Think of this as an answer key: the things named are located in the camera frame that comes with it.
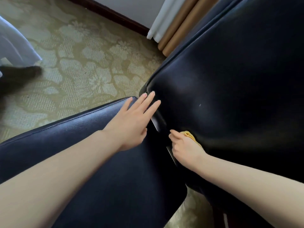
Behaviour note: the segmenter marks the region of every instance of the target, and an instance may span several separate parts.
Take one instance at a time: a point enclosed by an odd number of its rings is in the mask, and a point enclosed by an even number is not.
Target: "beige curtain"
[[[165,35],[158,44],[158,49],[168,57],[192,28],[205,16],[218,0],[185,0]]]

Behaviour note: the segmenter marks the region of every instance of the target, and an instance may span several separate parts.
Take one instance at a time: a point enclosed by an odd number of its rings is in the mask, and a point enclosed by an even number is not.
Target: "leather upholstery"
[[[82,112],[3,142],[0,183],[103,129],[124,101]],[[141,145],[117,153],[96,172],[53,227],[165,226],[185,199],[187,189],[152,124],[148,131]]]
[[[162,101],[157,120],[166,133],[189,130],[213,156],[304,182],[304,0],[235,3],[175,51],[142,90]],[[183,173],[211,203],[269,226],[233,196]]]

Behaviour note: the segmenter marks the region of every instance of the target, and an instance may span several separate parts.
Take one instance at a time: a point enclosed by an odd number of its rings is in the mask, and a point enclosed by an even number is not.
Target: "yellow cloth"
[[[197,144],[199,144],[196,140],[195,137],[189,132],[189,131],[182,131],[181,134],[185,135],[188,138],[191,138],[193,141],[195,141]]]

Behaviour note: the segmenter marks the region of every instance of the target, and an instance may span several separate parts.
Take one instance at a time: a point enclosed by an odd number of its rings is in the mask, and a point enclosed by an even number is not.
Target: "white fabric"
[[[156,19],[154,20],[151,29],[148,32],[147,38],[152,39],[158,43],[164,36],[166,30],[172,23],[179,9],[185,0],[165,0],[161,10],[159,11]]]
[[[29,41],[0,16],[0,59],[2,58],[17,67],[32,66],[42,60]]]

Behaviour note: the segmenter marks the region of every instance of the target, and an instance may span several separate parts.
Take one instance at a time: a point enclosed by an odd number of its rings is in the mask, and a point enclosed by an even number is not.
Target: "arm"
[[[51,227],[107,159],[143,141],[146,126],[160,105],[157,101],[148,108],[153,97],[154,92],[148,97],[143,94],[129,110],[132,99],[128,99],[104,130],[2,183],[0,227]]]
[[[173,154],[188,169],[234,195],[275,228],[304,227],[304,184],[208,155],[172,130]]]

